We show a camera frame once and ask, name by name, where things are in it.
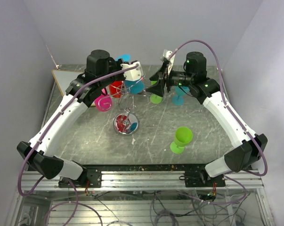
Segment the red wine glass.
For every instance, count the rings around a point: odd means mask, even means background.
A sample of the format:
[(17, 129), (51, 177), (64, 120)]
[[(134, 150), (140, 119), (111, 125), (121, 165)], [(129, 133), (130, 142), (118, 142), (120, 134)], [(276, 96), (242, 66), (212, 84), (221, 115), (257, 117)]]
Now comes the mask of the red wine glass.
[(120, 98), (122, 95), (122, 81), (115, 81), (109, 85), (110, 96), (113, 98)]

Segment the blue wine glass front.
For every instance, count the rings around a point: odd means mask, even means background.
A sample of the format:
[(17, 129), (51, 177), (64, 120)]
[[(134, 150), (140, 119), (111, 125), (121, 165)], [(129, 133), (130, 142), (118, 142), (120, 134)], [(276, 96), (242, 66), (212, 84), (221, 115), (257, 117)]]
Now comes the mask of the blue wine glass front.
[[(121, 55), (119, 57), (117, 57), (115, 60), (122, 60), (122, 64), (123, 63), (133, 63), (130, 62), (130, 55), (129, 54), (124, 54), (124, 55)], [(143, 76), (144, 76), (144, 73), (141, 77), (141, 79), (137, 80), (137, 81), (124, 81), (124, 85), (127, 89), (127, 91), (131, 94), (138, 94), (140, 92), (142, 92), (144, 90), (144, 83), (143, 83)]]

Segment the magenta wine glass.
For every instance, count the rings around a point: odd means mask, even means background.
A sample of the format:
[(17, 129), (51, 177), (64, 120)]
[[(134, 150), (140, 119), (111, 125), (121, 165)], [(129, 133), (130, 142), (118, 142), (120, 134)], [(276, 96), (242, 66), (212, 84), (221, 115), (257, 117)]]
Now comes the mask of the magenta wine glass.
[(112, 107), (112, 99), (109, 96), (106, 88), (101, 90), (101, 95), (95, 99), (94, 104), (95, 107), (101, 112), (110, 110)]

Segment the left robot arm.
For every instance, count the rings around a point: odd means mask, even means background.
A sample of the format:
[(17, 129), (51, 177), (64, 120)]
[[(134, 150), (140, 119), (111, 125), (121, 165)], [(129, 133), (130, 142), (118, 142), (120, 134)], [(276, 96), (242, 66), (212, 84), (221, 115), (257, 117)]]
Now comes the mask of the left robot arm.
[(24, 163), (43, 178), (60, 176), (69, 178), (76, 187), (84, 186), (87, 182), (86, 169), (74, 161), (56, 157), (58, 143), (104, 88), (115, 81), (128, 79), (130, 71), (137, 68), (139, 64), (114, 60), (105, 50), (93, 50), (87, 57), (84, 72), (70, 83), (59, 107), (44, 127), (29, 142), (21, 141), (17, 145)]

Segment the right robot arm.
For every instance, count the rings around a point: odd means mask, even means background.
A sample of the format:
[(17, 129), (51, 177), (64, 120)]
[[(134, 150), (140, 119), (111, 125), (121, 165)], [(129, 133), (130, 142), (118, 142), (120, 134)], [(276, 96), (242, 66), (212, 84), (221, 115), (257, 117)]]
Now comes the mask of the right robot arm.
[(163, 97), (172, 86), (187, 87), (192, 97), (203, 105), (216, 118), (229, 137), (233, 150), (205, 165), (205, 171), (199, 174), (199, 182), (210, 186), (215, 177), (240, 172), (260, 159), (268, 139), (264, 134), (257, 134), (237, 114), (226, 99), (219, 83), (207, 77), (206, 58), (200, 52), (189, 52), (186, 55), (184, 70), (172, 69), (174, 56), (169, 50), (162, 55), (161, 68), (150, 77), (154, 84), (147, 92)]

